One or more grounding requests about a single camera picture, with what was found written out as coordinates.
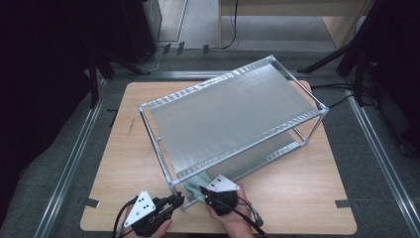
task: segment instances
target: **wooden tabletop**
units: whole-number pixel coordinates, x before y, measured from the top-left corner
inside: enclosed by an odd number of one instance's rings
[[[112,230],[121,207],[142,189],[151,197],[171,195],[138,105],[194,83],[133,82],[127,86],[89,196],[100,204],[85,207],[83,230]],[[313,123],[301,130],[310,130]],[[262,217],[267,234],[354,234],[357,230],[352,210],[338,208],[335,202],[347,196],[322,124],[307,146],[238,182]],[[203,203],[176,209],[172,220],[168,232],[225,233]]]

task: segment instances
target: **aluminum tray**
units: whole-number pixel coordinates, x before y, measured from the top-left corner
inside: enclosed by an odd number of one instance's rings
[[[273,56],[144,103],[139,110],[173,192],[202,172],[211,179],[244,177],[304,146],[328,112]],[[296,129],[315,117],[308,137]]]

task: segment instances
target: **black cabinet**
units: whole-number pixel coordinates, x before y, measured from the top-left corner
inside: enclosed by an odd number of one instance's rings
[[[367,59],[378,105],[410,157],[420,150],[420,2],[388,1]]]

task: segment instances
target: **wooden table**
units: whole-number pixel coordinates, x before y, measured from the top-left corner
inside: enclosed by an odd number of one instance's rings
[[[127,86],[89,196],[100,205],[85,207],[83,230],[112,230],[118,211],[142,189],[152,197],[170,195],[138,105],[191,84],[133,82]],[[335,201],[347,196],[322,125],[307,146],[239,182],[268,234],[353,234],[357,230],[352,210],[337,208]],[[175,210],[172,220],[168,232],[225,233],[202,203]]]
[[[235,15],[236,0],[219,0],[219,47],[222,17]],[[337,49],[353,35],[373,0],[241,0],[238,16],[322,16]]]

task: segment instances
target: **white triangular gripper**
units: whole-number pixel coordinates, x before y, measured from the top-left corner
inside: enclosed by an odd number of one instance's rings
[[[239,186],[237,184],[228,180],[222,175],[218,175],[216,178],[210,181],[206,188],[214,192],[239,190]]]
[[[146,190],[142,190],[139,197],[134,203],[133,209],[130,211],[129,216],[124,222],[124,227],[129,227],[136,223],[138,220],[149,215],[156,209],[154,202]]]

